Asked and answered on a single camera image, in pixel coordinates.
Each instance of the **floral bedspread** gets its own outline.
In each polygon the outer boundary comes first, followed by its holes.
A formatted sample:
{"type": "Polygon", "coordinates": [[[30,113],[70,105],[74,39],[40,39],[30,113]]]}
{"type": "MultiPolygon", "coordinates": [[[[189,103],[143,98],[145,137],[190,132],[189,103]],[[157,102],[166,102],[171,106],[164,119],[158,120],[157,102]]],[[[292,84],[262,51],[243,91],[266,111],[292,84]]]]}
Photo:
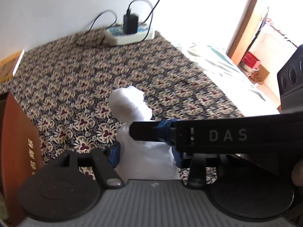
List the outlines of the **floral bedspread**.
{"type": "Polygon", "coordinates": [[[15,77],[0,84],[40,131],[44,162],[66,148],[87,153],[115,141],[122,124],[112,116],[108,97],[116,88],[144,91],[155,120],[241,116],[202,69],[159,33],[122,47],[100,45],[102,35],[94,30],[32,49],[15,77]]]}

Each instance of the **black speaker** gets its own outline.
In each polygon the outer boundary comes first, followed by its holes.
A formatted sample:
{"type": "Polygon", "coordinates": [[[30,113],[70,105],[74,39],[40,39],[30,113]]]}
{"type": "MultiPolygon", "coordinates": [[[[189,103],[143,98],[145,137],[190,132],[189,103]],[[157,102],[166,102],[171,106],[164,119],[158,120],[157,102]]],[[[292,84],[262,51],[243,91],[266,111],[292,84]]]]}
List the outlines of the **black speaker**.
{"type": "Polygon", "coordinates": [[[303,45],[277,74],[283,113],[303,111],[303,45]]]}

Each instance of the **black charger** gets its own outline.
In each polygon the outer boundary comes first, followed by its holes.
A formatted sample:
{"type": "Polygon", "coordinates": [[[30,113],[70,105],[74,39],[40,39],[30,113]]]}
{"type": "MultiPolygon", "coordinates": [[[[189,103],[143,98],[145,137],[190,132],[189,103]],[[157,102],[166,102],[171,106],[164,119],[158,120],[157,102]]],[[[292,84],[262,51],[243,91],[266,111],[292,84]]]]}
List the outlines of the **black charger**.
{"type": "Polygon", "coordinates": [[[139,17],[127,9],[126,14],[123,16],[123,31],[125,34],[135,34],[138,30],[139,17]]]}

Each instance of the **black suction pad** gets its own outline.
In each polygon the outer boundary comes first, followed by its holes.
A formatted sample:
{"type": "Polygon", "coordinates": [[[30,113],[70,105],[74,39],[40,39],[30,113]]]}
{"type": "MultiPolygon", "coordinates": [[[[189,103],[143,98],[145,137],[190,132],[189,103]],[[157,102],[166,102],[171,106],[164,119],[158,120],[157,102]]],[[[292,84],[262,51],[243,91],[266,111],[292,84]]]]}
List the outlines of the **black suction pad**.
{"type": "Polygon", "coordinates": [[[210,186],[215,205],[226,214],[247,221],[269,220],[290,207],[292,187],[270,173],[234,169],[210,186]]]}
{"type": "Polygon", "coordinates": [[[52,162],[21,186],[23,210],[31,218],[47,222],[81,216],[97,203],[98,183],[79,171],[75,152],[65,152],[52,162]]]}

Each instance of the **yellow book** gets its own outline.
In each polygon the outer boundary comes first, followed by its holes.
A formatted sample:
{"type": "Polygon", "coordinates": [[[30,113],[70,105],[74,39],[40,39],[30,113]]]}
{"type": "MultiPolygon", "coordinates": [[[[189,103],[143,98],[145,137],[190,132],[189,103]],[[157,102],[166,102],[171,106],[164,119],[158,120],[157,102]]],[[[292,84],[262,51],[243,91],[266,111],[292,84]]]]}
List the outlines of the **yellow book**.
{"type": "Polygon", "coordinates": [[[0,61],[0,82],[5,82],[15,76],[23,54],[24,50],[21,50],[0,61]]]}

